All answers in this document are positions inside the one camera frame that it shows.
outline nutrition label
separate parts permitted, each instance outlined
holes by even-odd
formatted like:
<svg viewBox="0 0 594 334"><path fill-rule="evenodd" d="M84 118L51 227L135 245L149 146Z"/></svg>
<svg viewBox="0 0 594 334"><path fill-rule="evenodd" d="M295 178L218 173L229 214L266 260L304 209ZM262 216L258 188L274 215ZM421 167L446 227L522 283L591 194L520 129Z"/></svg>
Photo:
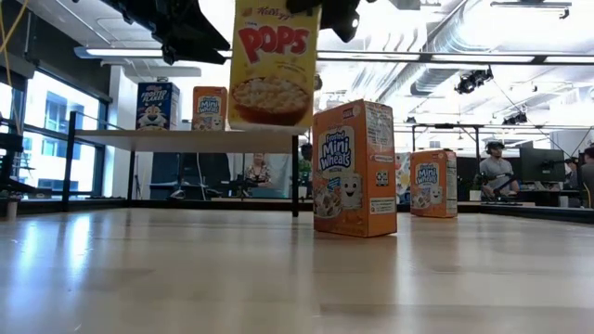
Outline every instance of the nutrition label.
<svg viewBox="0 0 594 334"><path fill-rule="evenodd" d="M445 195L447 213L458 211L458 171L456 159L447 160L447 191Z"/></svg>
<svg viewBox="0 0 594 334"><path fill-rule="evenodd" d="M390 115L375 106L367 105L368 143L391 147L394 144L394 128Z"/></svg>

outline person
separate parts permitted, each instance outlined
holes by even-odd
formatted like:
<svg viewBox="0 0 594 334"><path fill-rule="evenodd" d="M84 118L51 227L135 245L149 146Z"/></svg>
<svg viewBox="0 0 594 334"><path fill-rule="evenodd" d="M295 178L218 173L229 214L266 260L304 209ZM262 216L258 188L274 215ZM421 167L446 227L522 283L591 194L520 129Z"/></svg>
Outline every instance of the person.
<svg viewBox="0 0 594 334"><path fill-rule="evenodd" d="M481 161L480 170L489 178L495 178L483 186L483 191L489 197L495 195L495 189L503 186L510 180L509 176L501 176L504 174L513 174L511 163L503 159L503 148L505 146L500 142L489 142L486 145L486 152L490 155L489 158ZM512 195L510 191L520 191L520 186L517 181L511 182L509 185L501 188L500 192L504 195Z"/></svg>
<svg viewBox="0 0 594 334"><path fill-rule="evenodd" d="M590 209L594 209L594 147L586 148L584 151L582 182L588 193L586 204Z"/></svg>
<svg viewBox="0 0 594 334"><path fill-rule="evenodd" d="M565 175L565 186L570 189L577 189L577 163L575 159L570 158L565 160L565 164L569 168L569 173Z"/></svg>
<svg viewBox="0 0 594 334"><path fill-rule="evenodd" d="M246 171L246 178L254 182L258 187L270 187L270 169L265 161L264 153L254 153L252 165Z"/></svg>

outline yellow cable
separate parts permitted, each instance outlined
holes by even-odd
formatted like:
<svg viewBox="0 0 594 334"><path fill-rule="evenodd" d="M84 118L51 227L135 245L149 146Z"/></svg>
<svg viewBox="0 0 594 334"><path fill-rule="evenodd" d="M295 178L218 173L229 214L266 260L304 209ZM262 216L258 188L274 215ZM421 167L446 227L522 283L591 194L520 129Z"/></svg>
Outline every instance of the yellow cable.
<svg viewBox="0 0 594 334"><path fill-rule="evenodd" d="M8 42L12 38L12 34L15 33L15 30L17 29L17 26L19 25L19 22L22 19L22 16L25 14L25 9L27 9L27 5L28 4L29 4L29 0L25 0L23 2L22 7L20 8L20 12L17 15L17 19L12 24L12 27L10 27L10 30L8 30L8 34L6 35L6 39L4 41L2 41L2 46L0 46L0 52L4 52L4 50L8 46Z"/></svg>
<svg viewBox="0 0 594 334"><path fill-rule="evenodd" d="M15 22L12 23L10 30L8 30L8 34L5 35L4 14L2 12L2 3L0 3L0 27L2 28L2 45L0 46L0 53L4 52L5 54L4 57L6 60L6 78L8 79L8 85L10 86L10 88L12 88L12 78L10 76L10 64L8 63L8 51L6 50L6 48L8 47L8 42L10 42L10 39L12 38L12 34L17 29L17 26L19 26L20 20L22 19L22 16L25 14L25 10L27 9L28 4L29 0L25 0L23 2L19 14L17 15L17 19L15 19ZM15 124L17 125L17 134L22 135L22 131L20 130L20 119L17 111L15 110L14 103L12 104L12 114L15 118Z"/></svg>
<svg viewBox="0 0 594 334"><path fill-rule="evenodd" d="M0 3L0 29L2 30L2 40L6 40L6 32L4 30L4 14L2 13L2 3ZM8 50L4 53L4 61L6 63L6 79L8 85L12 87L12 78L10 77L10 64L8 62Z"/></svg>

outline shelf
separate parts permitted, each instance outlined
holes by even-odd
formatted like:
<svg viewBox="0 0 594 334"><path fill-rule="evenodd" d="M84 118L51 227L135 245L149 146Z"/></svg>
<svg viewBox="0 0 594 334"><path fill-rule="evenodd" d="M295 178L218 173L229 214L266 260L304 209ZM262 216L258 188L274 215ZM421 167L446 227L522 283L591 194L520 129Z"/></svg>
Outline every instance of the shelf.
<svg viewBox="0 0 594 334"><path fill-rule="evenodd" d="M77 130L76 137L137 152L292 153L291 135L276 132Z"/></svg>

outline cartoon character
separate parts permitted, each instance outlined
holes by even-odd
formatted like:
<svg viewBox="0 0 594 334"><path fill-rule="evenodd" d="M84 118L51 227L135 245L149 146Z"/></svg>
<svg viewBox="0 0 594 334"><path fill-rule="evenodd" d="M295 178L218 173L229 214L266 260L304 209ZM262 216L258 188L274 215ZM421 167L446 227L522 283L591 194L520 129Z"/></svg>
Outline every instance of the cartoon character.
<svg viewBox="0 0 594 334"><path fill-rule="evenodd" d="M221 116L213 116L213 124L211 126L212 130L223 130L223 119Z"/></svg>
<svg viewBox="0 0 594 334"><path fill-rule="evenodd" d="M144 129L150 128L164 128L167 119L161 112L161 103L158 106L146 105L145 112L138 119L138 127Z"/></svg>
<svg viewBox="0 0 594 334"><path fill-rule="evenodd" d="M441 204L443 189L440 186L431 187L431 204Z"/></svg>
<svg viewBox="0 0 594 334"><path fill-rule="evenodd" d="M342 206L345 209L359 209L362 206L361 175L357 173L345 173L341 177L341 198Z"/></svg>

